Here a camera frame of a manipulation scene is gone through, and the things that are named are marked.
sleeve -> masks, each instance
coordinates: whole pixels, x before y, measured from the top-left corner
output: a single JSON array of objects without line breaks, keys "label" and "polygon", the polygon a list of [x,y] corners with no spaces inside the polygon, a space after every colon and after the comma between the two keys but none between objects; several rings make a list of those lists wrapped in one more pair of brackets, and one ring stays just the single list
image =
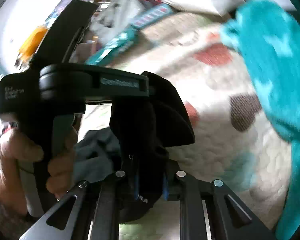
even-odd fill
[{"label": "sleeve", "polygon": [[0,203],[0,231],[6,239],[18,240],[32,225]]}]

gray fabric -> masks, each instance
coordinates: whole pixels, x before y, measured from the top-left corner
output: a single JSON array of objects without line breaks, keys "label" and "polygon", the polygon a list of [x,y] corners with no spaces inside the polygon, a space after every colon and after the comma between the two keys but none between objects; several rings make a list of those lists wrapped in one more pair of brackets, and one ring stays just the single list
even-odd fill
[{"label": "gray fabric", "polygon": [[118,166],[113,163],[114,158],[120,159],[117,169],[121,166],[119,141],[109,127],[88,131],[74,149],[77,153],[73,171],[74,183],[84,179],[90,183],[103,180],[114,172],[114,166]]},{"label": "gray fabric", "polygon": [[31,226],[32,223],[0,203],[0,231],[7,239],[19,239]]}]

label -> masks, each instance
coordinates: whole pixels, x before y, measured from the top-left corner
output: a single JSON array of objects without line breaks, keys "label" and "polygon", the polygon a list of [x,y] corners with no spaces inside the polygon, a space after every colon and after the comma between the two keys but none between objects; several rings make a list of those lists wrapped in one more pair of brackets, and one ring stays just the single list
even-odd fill
[{"label": "label", "polygon": [[103,85],[110,85],[110,86],[122,86],[122,87],[131,87],[131,88],[139,88],[138,82],[131,82],[131,81],[121,81],[118,79],[107,79],[101,78],[101,84]]},{"label": "label", "polygon": [[147,199],[147,198],[144,198],[144,197],[141,196],[140,194],[138,194],[138,198],[139,198],[142,202],[148,203],[148,199]]},{"label": "label", "polygon": [[137,29],[142,29],[171,13],[173,13],[171,7],[162,3],[146,11],[141,16],[136,17],[132,22],[132,26]]},{"label": "label", "polygon": [[18,98],[19,94],[24,93],[25,90],[22,89],[15,89],[13,87],[5,87],[4,88],[4,99],[9,100],[9,99],[14,99]]}]

teal towel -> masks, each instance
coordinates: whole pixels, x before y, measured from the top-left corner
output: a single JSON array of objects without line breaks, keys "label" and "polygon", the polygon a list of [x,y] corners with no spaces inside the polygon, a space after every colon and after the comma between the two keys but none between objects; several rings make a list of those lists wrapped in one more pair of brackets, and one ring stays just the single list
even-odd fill
[{"label": "teal towel", "polygon": [[292,143],[290,188],[276,229],[288,240],[300,225],[300,25],[275,3],[251,0],[224,24],[221,40],[242,54],[269,121]]}]

silver screw head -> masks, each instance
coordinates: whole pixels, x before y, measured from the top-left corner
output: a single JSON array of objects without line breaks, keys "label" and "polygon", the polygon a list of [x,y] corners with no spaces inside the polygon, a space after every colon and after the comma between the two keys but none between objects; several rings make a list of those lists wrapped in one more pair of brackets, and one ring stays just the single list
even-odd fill
[{"label": "silver screw head", "polygon": [[79,182],[79,187],[83,188],[83,187],[87,187],[89,184],[89,182],[87,182],[86,180],[82,180]]},{"label": "silver screw head", "polygon": [[216,187],[222,187],[223,186],[223,181],[220,180],[220,179],[216,179],[213,184],[216,186]]},{"label": "silver screw head", "polygon": [[187,174],[186,174],[186,172],[185,171],[177,171],[177,176],[178,177],[184,177],[184,176],[186,176]]},{"label": "silver screw head", "polygon": [[126,173],[125,173],[124,171],[117,171],[117,172],[115,173],[115,175],[116,175],[117,177],[124,177],[124,176],[126,175]]}]

